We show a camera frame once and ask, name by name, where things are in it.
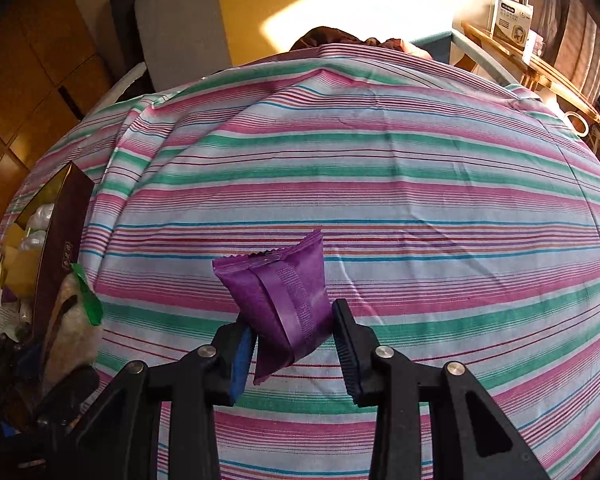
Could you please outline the white plastic ball right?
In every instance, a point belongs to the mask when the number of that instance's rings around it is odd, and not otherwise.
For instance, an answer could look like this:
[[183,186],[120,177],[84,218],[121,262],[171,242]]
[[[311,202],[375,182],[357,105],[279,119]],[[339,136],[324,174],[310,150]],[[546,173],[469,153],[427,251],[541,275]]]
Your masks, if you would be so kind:
[[30,231],[18,245],[19,250],[42,250],[46,241],[46,232],[44,230]]

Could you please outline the gold storage box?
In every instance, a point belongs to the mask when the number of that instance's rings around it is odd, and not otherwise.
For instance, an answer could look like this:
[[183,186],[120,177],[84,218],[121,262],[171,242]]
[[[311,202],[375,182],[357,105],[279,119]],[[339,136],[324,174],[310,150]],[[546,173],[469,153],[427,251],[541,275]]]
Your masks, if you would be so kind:
[[[4,258],[3,299],[18,300],[17,332],[23,341],[45,337],[60,285],[78,262],[80,241],[94,182],[74,162],[68,162],[33,196],[11,224],[1,248]],[[19,250],[30,231],[27,221],[38,206],[55,208],[42,250]]]

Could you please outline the striped pink green bedspread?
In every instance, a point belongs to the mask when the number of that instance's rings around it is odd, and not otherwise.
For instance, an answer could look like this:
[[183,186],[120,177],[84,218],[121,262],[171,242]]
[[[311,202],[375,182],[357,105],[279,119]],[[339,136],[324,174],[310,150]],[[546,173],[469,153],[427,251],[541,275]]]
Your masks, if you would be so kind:
[[88,116],[0,184],[0,252],[73,162],[96,361],[172,362],[232,322],[214,259],[324,236],[326,288],[379,341],[464,362],[550,477],[600,452],[600,162],[534,93],[329,44]]

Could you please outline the wooden side table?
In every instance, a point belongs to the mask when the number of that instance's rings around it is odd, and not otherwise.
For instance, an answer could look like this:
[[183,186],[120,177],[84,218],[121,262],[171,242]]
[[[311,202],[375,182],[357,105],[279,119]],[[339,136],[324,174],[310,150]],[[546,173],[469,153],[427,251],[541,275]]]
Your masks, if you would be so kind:
[[481,47],[488,44],[509,62],[516,65],[522,71],[521,84],[528,89],[534,90],[537,86],[542,86],[560,96],[572,106],[592,119],[596,124],[600,123],[600,113],[595,106],[585,99],[580,90],[559,70],[551,66],[542,58],[532,54],[528,61],[524,60],[524,51],[508,44],[507,42],[495,38],[486,29],[463,22],[462,27],[467,38]]

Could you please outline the white product carton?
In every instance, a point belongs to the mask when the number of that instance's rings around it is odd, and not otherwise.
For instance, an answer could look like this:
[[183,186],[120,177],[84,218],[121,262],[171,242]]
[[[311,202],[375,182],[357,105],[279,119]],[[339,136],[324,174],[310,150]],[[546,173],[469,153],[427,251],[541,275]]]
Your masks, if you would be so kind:
[[531,29],[533,6],[519,0],[494,0],[491,34],[524,50]]

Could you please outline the striped curtain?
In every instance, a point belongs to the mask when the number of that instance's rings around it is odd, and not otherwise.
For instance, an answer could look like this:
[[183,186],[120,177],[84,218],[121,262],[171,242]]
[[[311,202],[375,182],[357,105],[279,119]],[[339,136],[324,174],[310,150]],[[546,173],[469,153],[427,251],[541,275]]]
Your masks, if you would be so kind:
[[595,103],[600,96],[600,26],[580,0],[544,0],[538,34],[542,59]]

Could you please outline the brown pillow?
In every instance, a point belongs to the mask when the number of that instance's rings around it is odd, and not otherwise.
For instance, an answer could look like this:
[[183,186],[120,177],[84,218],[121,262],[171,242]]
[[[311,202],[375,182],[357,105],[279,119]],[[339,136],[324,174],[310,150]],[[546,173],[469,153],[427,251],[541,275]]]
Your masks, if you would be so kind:
[[418,58],[432,60],[432,56],[428,51],[416,47],[409,42],[405,42],[400,38],[389,38],[385,41],[380,41],[375,37],[370,37],[361,40],[357,36],[344,32],[341,29],[327,26],[310,29],[292,45],[291,51],[317,48],[324,46],[324,44],[366,44],[366,46],[370,47],[401,51],[409,55],[417,56]]

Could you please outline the beige medicine box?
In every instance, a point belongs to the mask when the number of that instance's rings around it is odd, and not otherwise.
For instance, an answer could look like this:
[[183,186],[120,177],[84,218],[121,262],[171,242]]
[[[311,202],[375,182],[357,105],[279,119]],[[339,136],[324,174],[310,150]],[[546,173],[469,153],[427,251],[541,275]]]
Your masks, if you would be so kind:
[[6,335],[13,341],[18,341],[16,331],[20,324],[18,300],[3,299],[4,258],[0,260],[0,336]]

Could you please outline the purple snack packet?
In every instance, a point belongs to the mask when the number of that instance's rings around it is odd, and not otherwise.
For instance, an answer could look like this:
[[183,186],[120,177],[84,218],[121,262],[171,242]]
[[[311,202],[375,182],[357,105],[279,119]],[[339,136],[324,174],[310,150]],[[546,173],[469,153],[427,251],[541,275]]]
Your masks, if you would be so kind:
[[217,258],[215,276],[258,336],[257,385],[317,349],[332,333],[323,234],[294,246]]

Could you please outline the black rolled mat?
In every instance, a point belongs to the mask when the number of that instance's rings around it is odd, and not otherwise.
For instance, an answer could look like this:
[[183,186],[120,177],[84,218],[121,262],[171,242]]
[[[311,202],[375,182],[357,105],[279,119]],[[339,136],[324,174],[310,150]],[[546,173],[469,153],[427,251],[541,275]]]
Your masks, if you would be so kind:
[[114,32],[122,54],[124,72],[145,61],[135,13],[136,0],[109,0]]

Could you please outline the green-edged cracker packet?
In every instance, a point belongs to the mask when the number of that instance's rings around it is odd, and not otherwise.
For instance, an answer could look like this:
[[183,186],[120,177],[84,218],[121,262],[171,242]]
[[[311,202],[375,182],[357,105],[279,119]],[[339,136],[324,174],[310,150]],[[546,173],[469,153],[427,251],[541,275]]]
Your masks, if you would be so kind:
[[95,363],[104,307],[79,263],[71,265],[56,297],[42,351],[41,394],[50,393],[80,365]]

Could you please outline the white plastic ball left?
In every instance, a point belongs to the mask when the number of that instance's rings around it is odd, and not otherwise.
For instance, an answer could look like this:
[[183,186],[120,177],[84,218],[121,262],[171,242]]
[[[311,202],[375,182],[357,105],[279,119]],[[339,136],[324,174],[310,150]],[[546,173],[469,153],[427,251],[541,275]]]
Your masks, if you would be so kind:
[[54,208],[54,203],[38,206],[36,211],[30,215],[27,221],[27,229],[32,231],[46,231],[50,225],[50,219],[52,218]]

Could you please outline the wooden wardrobe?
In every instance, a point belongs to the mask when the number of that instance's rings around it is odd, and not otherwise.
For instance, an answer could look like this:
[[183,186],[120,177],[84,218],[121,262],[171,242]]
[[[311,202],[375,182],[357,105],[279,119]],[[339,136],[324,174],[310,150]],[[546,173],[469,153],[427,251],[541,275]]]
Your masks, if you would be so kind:
[[76,0],[0,0],[0,221],[27,172],[110,86]]

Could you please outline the white plastic ball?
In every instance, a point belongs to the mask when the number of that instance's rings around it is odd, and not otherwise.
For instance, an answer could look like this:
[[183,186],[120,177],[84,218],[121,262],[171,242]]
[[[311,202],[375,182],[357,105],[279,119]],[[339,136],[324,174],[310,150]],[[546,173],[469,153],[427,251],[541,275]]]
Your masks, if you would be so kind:
[[52,218],[54,208],[54,203],[38,206],[36,211],[30,215],[27,221],[27,229],[32,231],[46,231],[50,225],[50,219]]
[[30,231],[18,245],[19,250],[42,250],[46,241],[46,232],[44,230]]

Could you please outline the grey yellow blue headboard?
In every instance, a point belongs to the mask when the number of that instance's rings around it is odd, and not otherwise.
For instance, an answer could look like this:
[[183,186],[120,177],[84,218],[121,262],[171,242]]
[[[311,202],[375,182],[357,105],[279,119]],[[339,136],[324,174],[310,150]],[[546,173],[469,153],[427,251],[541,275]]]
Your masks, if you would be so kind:
[[417,42],[452,27],[471,0],[135,0],[152,84],[169,89],[288,51],[308,30]]

